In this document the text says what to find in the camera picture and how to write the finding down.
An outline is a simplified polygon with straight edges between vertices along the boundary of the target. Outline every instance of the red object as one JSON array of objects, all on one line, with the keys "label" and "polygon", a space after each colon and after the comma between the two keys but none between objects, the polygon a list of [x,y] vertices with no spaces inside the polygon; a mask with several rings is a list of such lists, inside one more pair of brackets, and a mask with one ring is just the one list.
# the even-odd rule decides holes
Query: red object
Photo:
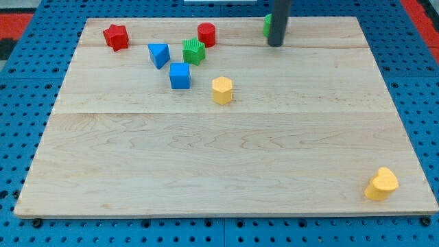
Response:
[{"label": "red object", "polygon": [[110,28],[104,31],[104,37],[107,45],[114,51],[128,48],[129,39],[124,25],[111,24]]},{"label": "red object", "polygon": [[434,29],[433,21],[425,14],[424,7],[416,0],[401,0],[401,3],[430,48],[436,62],[439,62],[439,33]]},{"label": "red object", "polygon": [[19,40],[34,14],[0,14],[0,39]]},{"label": "red object", "polygon": [[198,26],[198,40],[206,47],[215,45],[215,26],[212,23],[201,23]]}]

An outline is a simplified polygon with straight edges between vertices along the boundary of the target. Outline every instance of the red star block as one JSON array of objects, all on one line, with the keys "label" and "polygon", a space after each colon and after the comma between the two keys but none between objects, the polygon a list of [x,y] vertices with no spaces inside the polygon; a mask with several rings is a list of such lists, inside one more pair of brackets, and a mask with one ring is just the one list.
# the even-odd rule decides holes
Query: red star block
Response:
[{"label": "red star block", "polygon": [[128,48],[128,34],[124,25],[110,25],[110,28],[104,31],[105,41],[107,45],[112,47],[114,51]]}]

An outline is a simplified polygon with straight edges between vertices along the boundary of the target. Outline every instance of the red cylinder block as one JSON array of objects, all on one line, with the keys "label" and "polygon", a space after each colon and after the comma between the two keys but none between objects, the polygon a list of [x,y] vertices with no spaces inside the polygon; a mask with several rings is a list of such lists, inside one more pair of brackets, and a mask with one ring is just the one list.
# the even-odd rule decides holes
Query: red cylinder block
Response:
[{"label": "red cylinder block", "polygon": [[203,42],[206,47],[215,45],[215,26],[212,23],[201,23],[198,26],[198,40]]}]

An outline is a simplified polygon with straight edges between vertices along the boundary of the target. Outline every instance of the blue triangular prism block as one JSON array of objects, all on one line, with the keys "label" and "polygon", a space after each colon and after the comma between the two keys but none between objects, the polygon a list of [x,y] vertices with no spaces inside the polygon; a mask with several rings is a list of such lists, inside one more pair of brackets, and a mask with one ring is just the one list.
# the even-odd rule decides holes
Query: blue triangular prism block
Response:
[{"label": "blue triangular prism block", "polygon": [[151,61],[156,65],[157,69],[161,69],[169,61],[170,55],[167,44],[148,44],[148,49]]}]

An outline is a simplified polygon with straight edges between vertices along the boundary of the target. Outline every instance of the blue cube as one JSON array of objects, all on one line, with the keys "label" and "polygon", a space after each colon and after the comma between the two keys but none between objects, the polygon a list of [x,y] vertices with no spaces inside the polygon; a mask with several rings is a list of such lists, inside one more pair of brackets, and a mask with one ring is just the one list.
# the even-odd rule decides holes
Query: blue cube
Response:
[{"label": "blue cube", "polygon": [[171,58],[167,44],[148,44],[148,49],[151,61],[156,65],[157,69],[161,69]]},{"label": "blue cube", "polygon": [[186,62],[171,63],[169,79],[171,79],[172,89],[190,89],[191,75],[189,73],[189,64]]}]

